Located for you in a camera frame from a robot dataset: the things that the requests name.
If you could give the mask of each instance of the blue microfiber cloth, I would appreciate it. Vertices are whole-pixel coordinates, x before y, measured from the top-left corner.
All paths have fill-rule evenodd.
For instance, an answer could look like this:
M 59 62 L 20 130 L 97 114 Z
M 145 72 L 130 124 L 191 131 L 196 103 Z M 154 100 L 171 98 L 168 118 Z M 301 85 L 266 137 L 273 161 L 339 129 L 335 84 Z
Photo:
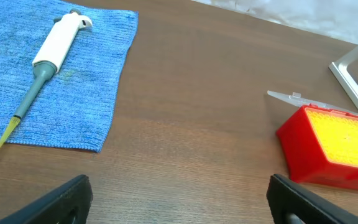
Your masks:
M 138 13 L 58 0 L 0 1 L 0 137 L 34 81 L 31 63 L 53 19 L 72 8 L 91 18 L 93 28 L 78 31 L 60 72 L 44 85 L 7 142 L 102 148 Z

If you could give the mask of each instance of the metal stand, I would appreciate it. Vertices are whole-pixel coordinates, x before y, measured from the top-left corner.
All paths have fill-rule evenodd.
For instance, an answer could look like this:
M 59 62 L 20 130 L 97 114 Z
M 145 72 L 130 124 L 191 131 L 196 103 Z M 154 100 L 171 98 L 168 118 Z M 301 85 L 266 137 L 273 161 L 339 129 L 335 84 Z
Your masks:
M 346 93 L 349 95 L 349 97 L 352 99 L 353 103 L 358 109 L 358 84 L 354 81 L 354 79 L 347 71 L 347 66 L 349 66 L 357 59 L 358 46 L 345 54 L 336 62 L 331 63 L 329 65 L 329 69 L 331 69 L 336 79 L 338 79 L 339 83 L 342 85 L 343 89 L 345 89 Z

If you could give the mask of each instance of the yellow pipette tip rack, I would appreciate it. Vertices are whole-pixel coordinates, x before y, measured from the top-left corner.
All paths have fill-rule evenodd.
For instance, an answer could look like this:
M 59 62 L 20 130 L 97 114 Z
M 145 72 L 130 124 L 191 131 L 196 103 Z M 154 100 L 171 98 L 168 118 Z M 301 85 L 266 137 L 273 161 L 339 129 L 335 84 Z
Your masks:
M 306 113 L 327 159 L 358 167 L 358 118 L 313 109 Z
M 5 141 L 7 140 L 7 138 L 11 135 L 11 133 L 13 132 L 13 130 L 16 128 L 16 126 L 20 123 L 20 118 L 13 116 L 9 122 L 9 124 L 7 125 L 4 134 L 2 135 L 1 139 L 0 139 L 0 148 L 1 146 L 5 143 Z

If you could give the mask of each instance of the white plastic sheet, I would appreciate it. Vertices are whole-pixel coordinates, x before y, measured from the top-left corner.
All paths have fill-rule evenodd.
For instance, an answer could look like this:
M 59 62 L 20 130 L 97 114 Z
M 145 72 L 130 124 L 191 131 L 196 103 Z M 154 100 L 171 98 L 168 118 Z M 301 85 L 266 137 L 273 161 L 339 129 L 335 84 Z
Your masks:
M 358 0 L 194 0 L 358 44 Z

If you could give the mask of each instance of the wooden table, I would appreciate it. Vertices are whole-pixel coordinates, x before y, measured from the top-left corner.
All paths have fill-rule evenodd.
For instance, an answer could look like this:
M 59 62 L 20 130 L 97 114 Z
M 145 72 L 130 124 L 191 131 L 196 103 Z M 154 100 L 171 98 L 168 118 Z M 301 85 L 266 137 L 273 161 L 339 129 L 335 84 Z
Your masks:
M 86 174 L 88 223 L 272 223 L 275 130 L 296 108 L 266 91 L 356 111 L 328 69 L 352 44 L 191 1 L 77 3 L 139 11 L 112 128 L 100 154 L 6 144 L 0 219 Z M 358 215 L 358 192 L 304 186 Z

